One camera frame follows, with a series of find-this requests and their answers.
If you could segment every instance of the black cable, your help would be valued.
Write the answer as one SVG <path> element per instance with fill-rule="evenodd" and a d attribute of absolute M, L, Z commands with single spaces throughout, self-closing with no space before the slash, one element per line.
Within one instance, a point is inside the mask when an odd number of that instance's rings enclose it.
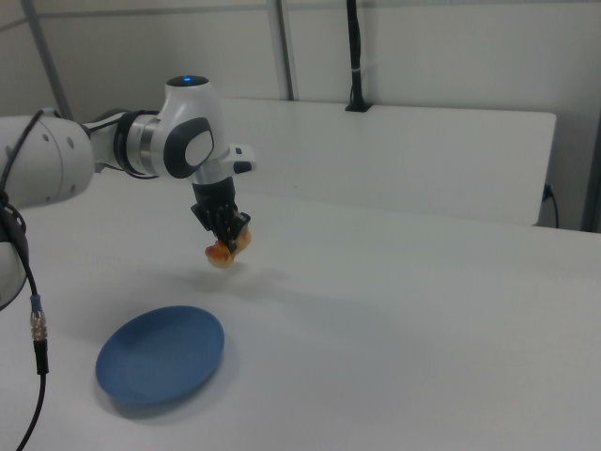
<path fill-rule="evenodd" d="M 111 125 L 115 125 L 116 123 L 119 122 L 119 119 L 114 119 L 114 120 L 110 120 L 108 122 L 105 122 L 104 124 L 100 124 L 97 125 L 96 127 L 92 127 L 91 129 L 87 129 L 90 133 L 92 132 L 96 132 L 98 130 L 104 129 L 106 127 L 110 127 Z"/>
<path fill-rule="evenodd" d="M 21 150 L 21 147 L 23 146 L 23 142 L 25 141 L 25 139 L 31 132 L 31 129 L 34 128 L 34 125 L 36 125 L 36 122 L 38 122 L 38 119 L 43 114 L 44 114 L 43 110 L 39 110 L 37 113 L 34 114 L 34 116 L 31 118 L 31 120 L 27 124 L 27 127 L 25 127 L 25 130 L 23 130 L 23 133 L 21 133 L 21 136 L 19 137 L 17 144 L 15 144 L 15 148 L 12 150 L 12 153 L 8 157 L 7 165 L 5 166 L 4 172 L 2 173 L 2 178 L 0 179 L 0 192 L 1 193 L 3 193 L 5 191 L 5 188 L 7 187 L 8 174 L 10 173 L 10 169 L 12 168 L 12 165 L 15 163 L 15 160 L 17 159 L 17 155 L 19 154 L 19 151 Z"/>
<path fill-rule="evenodd" d="M 34 431 L 34 428 L 36 427 L 36 423 L 38 422 L 38 419 L 39 419 L 39 414 L 41 413 L 41 406 L 44 403 L 45 394 L 46 394 L 46 375 L 40 374 L 39 375 L 38 404 L 36 405 L 36 411 L 34 412 L 34 416 L 31 418 L 31 422 L 29 423 L 29 428 L 27 428 L 27 431 L 25 432 L 25 435 L 23 436 L 21 443 L 19 443 L 19 447 L 17 448 L 17 451 L 23 451 L 23 449 L 27 445 L 27 442 L 29 441 L 29 438 L 31 437 L 31 434 Z"/>
<path fill-rule="evenodd" d="M 557 200 L 555 200 L 555 195 L 552 192 L 549 197 L 553 201 L 553 209 L 555 210 L 555 228 L 560 228 L 560 213 L 557 209 Z"/>
<path fill-rule="evenodd" d="M 15 218 L 15 220 L 21 227 L 23 234 L 25 233 L 25 231 L 27 229 L 24 218 L 21 216 L 21 214 L 17 211 L 17 209 L 14 206 L 10 205 L 10 203 L 8 201 L 8 195 L 5 191 L 5 189 L 7 186 L 8 175 L 10 174 L 10 169 L 12 168 L 12 165 L 15 163 L 15 160 L 17 159 L 17 156 L 19 155 L 19 152 L 21 151 L 21 148 L 23 147 L 23 143 L 25 142 L 25 139 L 27 139 L 27 136 L 29 135 L 29 133 L 31 133 L 34 126 L 38 122 L 39 118 L 43 114 L 44 114 L 44 111 L 39 110 L 29 120 L 29 123 L 27 124 L 27 126 L 21 133 L 21 136 L 17 140 L 17 143 L 15 144 L 14 149 L 12 150 L 11 154 L 8 156 L 7 164 L 2 173 L 2 178 L 0 178 L 0 208 L 3 210 L 2 214 L 0 214 L 0 223 L 2 224 L 2 226 L 4 227 L 4 229 L 6 231 L 8 231 L 8 225 L 5 223 L 4 210 L 7 210 L 12 214 L 12 216 Z M 54 115 L 56 117 L 60 117 L 60 115 L 56 111 L 54 111 Z M 34 299 L 34 297 L 36 297 L 36 298 L 38 298 L 37 304 L 38 304 L 38 309 L 40 310 L 41 307 L 39 304 L 38 287 L 36 285 L 36 280 L 34 278 L 34 274 L 32 273 L 31 268 L 28 263 L 29 259 L 28 259 L 27 255 L 23 254 L 24 250 L 22 249 L 21 245 L 17 245 L 15 242 L 13 242 L 12 244 L 13 244 L 14 248 L 16 249 L 17 254 L 19 255 L 19 259 L 21 260 L 21 263 L 23 264 L 23 269 L 25 270 L 27 280 L 29 281 L 29 286 L 31 287 L 32 309 L 33 309 L 33 305 L 34 305 L 33 299 Z M 38 364 L 38 374 L 39 374 L 38 403 L 36 404 L 36 409 L 31 418 L 31 422 L 29 423 L 29 427 L 27 428 L 27 431 L 25 432 L 25 435 L 23 436 L 21 443 L 19 443 L 19 447 L 17 448 L 17 451 L 23 451 L 23 449 L 27 445 L 27 442 L 29 441 L 31 434 L 33 433 L 34 428 L 36 427 L 36 424 L 38 423 L 39 414 L 41 413 L 41 408 L 44 403 L 44 396 L 46 394 L 46 373 L 48 373 L 48 360 L 47 360 L 48 354 L 47 354 L 47 341 L 45 339 L 45 331 L 44 331 L 44 339 L 41 341 L 36 341 L 36 340 L 37 339 L 34 337 L 34 349 L 36 351 L 36 360 L 37 360 L 37 364 Z"/>
<path fill-rule="evenodd" d="M 547 183 L 545 184 L 545 190 L 543 191 L 543 202 L 547 201 L 549 198 L 553 201 L 553 209 L 555 210 L 555 228 L 560 228 L 560 212 L 557 206 L 557 199 L 555 198 L 551 185 Z"/>

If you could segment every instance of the table surface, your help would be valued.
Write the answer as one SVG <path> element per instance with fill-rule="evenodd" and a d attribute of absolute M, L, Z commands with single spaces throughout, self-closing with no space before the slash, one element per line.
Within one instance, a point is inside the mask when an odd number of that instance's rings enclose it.
<path fill-rule="evenodd" d="M 254 147 L 255 194 L 536 224 L 555 130 L 548 113 L 222 101 L 229 142 Z"/>
<path fill-rule="evenodd" d="M 254 242 L 222 271 L 192 203 L 103 173 L 24 212 L 51 369 L 28 449 L 598 449 L 601 237 L 239 192 Z M 3 450 L 38 390 L 27 297 L 0 315 Z M 175 405 L 116 405 L 100 348 L 171 304 L 219 318 L 220 367 Z"/>

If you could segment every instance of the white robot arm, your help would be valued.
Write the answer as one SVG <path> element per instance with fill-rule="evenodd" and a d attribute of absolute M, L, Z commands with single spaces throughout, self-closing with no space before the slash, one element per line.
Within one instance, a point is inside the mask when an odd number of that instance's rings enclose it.
<path fill-rule="evenodd" d="M 253 150 L 225 141 L 219 99 L 206 78 L 176 77 L 165 91 L 158 114 L 123 112 L 83 125 L 40 117 L 10 169 L 5 190 L 10 203 L 22 209 L 67 200 L 83 192 L 104 167 L 138 179 L 187 179 L 196 197 L 193 213 L 234 252 L 250 216 L 238 211 L 231 177 L 255 169 Z M 0 119 L 0 172 L 29 120 Z M 0 310 L 25 280 L 10 235 L 0 230 Z"/>

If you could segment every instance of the power cord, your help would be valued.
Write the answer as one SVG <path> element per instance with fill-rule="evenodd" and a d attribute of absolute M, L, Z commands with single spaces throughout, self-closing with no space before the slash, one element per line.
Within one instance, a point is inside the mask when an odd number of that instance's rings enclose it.
<path fill-rule="evenodd" d="M 27 280 L 29 281 L 29 286 L 31 287 L 31 333 L 34 340 L 34 351 L 36 353 L 36 365 L 39 374 L 39 394 L 38 394 L 38 403 L 36 405 L 36 409 L 34 411 L 34 415 L 31 418 L 31 422 L 29 423 L 29 428 L 25 432 L 21 443 L 17 447 L 17 451 L 23 451 L 31 434 L 36 427 L 36 424 L 39 419 L 39 414 L 41 413 L 41 407 L 44 402 L 44 396 L 46 394 L 46 374 L 48 374 L 48 340 L 47 340 L 47 330 L 46 330 L 46 318 L 44 316 L 44 312 L 41 308 L 41 298 L 38 294 L 38 287 L 36 285 L 36 280 L 34 278 L 34 274 L 29 267 L 29 257 L 26 252 L 26 249 L 23 247 L 24 234 L 27 229 L 25 225 L 25 221 L 21 214 L 17 211 L 17 209 L 10 205 L 8 201 L 8 195 L 5 191 L 8 181 L 8 175 L 10 174 L 10 169 L 17 159 L 17 155 L 19 154 L 21 148 L 23 147 L 23 143 L 29 133 L 31 133 L 32 129 L 38 122 L 39 118 L 45 113 L 44 110 L 39 110 L 34 116 L 31 118 L 21 136 L 17 140 L 14 149 L 12 150 L 10 156 L 8 157 L 7 164 L 2 173 L 2 177 L 0 178 L 0 224 L 6 230 L 11 243 L 19 255 L 19 259 L 23 264 L 23 269 L 25 270 L 25 274 L 27 276 Z M 13 218 L 13 221 L 17 224 L 18 227 L 10 226 L 9 219 L 10 214 Z"/>
<path fill-rule="evenodd" d="M 549 198 L 553 201 L 553 209 L 555 210 L 555 228 L 560 228 L 560 213 L 559 209 L 557 208 L 557 199 L 555 198 L 555 194 L 553 193 L 551 185 L 545 184 L 545 190 L 543 191 L 543 202 L 547 201 Z"/>

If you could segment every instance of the white desk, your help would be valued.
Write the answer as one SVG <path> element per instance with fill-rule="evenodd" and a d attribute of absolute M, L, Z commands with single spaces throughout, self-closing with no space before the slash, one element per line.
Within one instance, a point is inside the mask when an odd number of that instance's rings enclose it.
<path fill-rule="evenodd" d="M 230 142 L 254 146 L 247 192 L 532 225 L 555 116 L 547 113 L 222 101 Z"/>
<path fill-rule="evenodd" d="M 187 183 L 102 174 L 27 210 L 50 325 L 31 450 L 597 450 L 601 237 L 239 193 L 228 272 Z M 0 314 L 0 449 L 38 390 L 27 295 Z M 118 408 L 94 365 L 120 325 L 206 308 L 226 343 L 185 402 Z"/>

